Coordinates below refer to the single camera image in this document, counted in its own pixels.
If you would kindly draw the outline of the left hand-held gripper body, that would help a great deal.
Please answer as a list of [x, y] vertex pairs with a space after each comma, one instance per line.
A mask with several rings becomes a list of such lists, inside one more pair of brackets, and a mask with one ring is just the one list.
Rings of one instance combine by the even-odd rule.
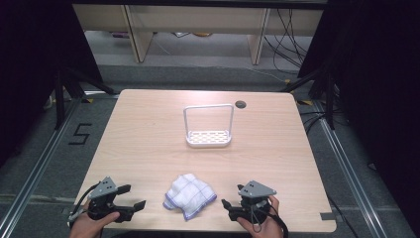
[[93, 191], [89, 194], [90, 203], [88, 205], [87, 214], [93, 220], [104, 218], [110, 213], [119, 212], [120, 217], [116, 222], [130, 221], [134, 212], [129, 206], [118, 206], [114, 203], [117, 195], [118, 186], [110, 177], [106, 177], [100, 181]]

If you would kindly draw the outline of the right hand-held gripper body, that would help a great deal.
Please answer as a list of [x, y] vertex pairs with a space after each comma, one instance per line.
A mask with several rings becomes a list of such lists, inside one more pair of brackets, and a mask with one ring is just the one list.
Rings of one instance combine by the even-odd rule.
[[275, 194], [273, 188], [255, 180], [249, 181], [242, 191], [238, 191], [241, 197], [240, 205], [237, 207], [232, 205], [232, 210], [227, 210], [230, 220], [236, 221], [242, 217], [252, 224], [263, 224], [270, 211], [268, 197]]

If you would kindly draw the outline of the white cloth with purple edge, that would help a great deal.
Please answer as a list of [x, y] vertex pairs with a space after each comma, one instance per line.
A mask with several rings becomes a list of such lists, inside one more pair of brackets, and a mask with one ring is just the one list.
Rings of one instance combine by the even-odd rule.
[[179, 209], [185, 221], [193, 219], [204, 207], [215, 201], [212, 187], [194, 174], [180, 175], [164, 195], [163, 207]]

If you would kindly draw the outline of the white rack with handle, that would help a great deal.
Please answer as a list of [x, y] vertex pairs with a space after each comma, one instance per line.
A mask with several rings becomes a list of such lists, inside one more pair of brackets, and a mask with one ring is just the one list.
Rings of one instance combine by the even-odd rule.
[[232, 104], [194, 105], [183, 109], [185, 140], [192, 148], [223, 148], [232, 140]]

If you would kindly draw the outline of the person's left hand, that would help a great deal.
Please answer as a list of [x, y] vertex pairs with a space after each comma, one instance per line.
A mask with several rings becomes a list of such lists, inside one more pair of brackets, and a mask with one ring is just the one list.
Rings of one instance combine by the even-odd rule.
[[93, 220], [83, 213], [73, 223], [68, 238], [101, 238], [103, 228], [119, 217], [119, 212], [113, 212], [102, 219]]

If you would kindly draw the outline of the person's right hand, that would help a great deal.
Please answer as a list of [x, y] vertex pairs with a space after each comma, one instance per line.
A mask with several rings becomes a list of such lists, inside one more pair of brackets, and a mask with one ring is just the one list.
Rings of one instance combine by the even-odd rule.
[[261, 226], [250, 223], [245, 218], [239, 217], [237, 222], [248, 231], [253, 238], [283, 238], [283, 229], [274, 220], [278, 216], [279, 201], [273, 196], [268, 197], [271, 209], [265, 222]]

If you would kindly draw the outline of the black metal stand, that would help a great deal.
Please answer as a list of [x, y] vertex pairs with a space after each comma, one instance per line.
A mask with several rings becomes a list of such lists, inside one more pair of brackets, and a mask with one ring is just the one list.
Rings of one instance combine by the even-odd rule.
[[333, 122], [333, 105], [335, 80], [332, 73], [327, 69], [326, 66], [321, 66], [320, 68], [297, 79], [295, 82], [286, 85], [283, 89], [281, 89], [281, 92], [291, 92], [309, 81], [313, 82], [308, 92], [308, 95], [312, 99], [318, 99], [322, 95], [326, 96], [325, 116], [330, 129], [334, 130], [335, 126]]
[[113, 88], [103, 83], [101, 75], [91, 77], [86, 73], [76, 70], [71, 67], [60, 68], [54, 77], [54, 93], [55, 93], [55, 109], [56, 109], [56, 123], [55, 129], [57, 130], [64, 122], [64, 95], [63, 90], [69, 93], [70, 98], [81, 99], [86, 95], [82, 89], [80, 82], [87, 82], [90, 85], [104, 91], [109, 95], [117, 95], [118, 92]]

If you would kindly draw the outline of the black curtain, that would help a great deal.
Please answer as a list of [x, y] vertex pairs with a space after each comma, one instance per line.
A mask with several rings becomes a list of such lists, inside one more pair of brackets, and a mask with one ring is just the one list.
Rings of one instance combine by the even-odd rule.
[[345, 112], [420, 237], [420, 0], [326, 0], [304, 65], [336, 80]]
[[100, 82], [71, 0], [0, 0], [0, 167], [33, 127], [58, 75]]

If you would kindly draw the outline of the beige desk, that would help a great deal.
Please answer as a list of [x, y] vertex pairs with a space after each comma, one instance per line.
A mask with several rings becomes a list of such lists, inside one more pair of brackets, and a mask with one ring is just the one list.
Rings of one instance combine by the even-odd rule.
[[73, 9], [85, 31], [126, 32], [136, 62], [145, 60], [154, 32], [179, 32], [245, 35], [251, 61], [258, 64], [264, 36], [312, 37], [322, 15], [320, 10], [269, 8], [75, 4]]

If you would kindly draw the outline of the aluminium floor rail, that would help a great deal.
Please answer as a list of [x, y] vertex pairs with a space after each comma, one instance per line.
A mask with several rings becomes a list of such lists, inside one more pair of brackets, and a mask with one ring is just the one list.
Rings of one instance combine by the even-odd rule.
[[52, 131], [47, 144], [44, 146], [42, 153], [37, 157], [36, 163], [30, 170], [25, 182], [21, 186], [19, 192], [13, 196], [13, 200], [4, 213], [4, 216], [0, 218], [0, 238], [9, 238], [13, 233], [24, 209], [29, 203], [31, 195], [38, 186], [45, 170], [52, 160], [53, 154], [67, 129], [71, 117], [80, 103], [80, 99], [72, 99], [68, 103], [67, 108], [64, 110], [63, 121]]
[[354, 170], [351, 162], [336, 134], [330, 127], [326, 119], [320, 122], [323, 131], [329, 141], [330, 146], [335, 154], [335, 157], [340, 165], [344, 177], [349, 185], [352, 195], [361, 211], [362, 216], [367, 224], [367, 228], [373, 238], [388, 238], [384, 227], [379, 219], [379, 216], [374, 209], [368, 195], [359, 180], [356, 171]]

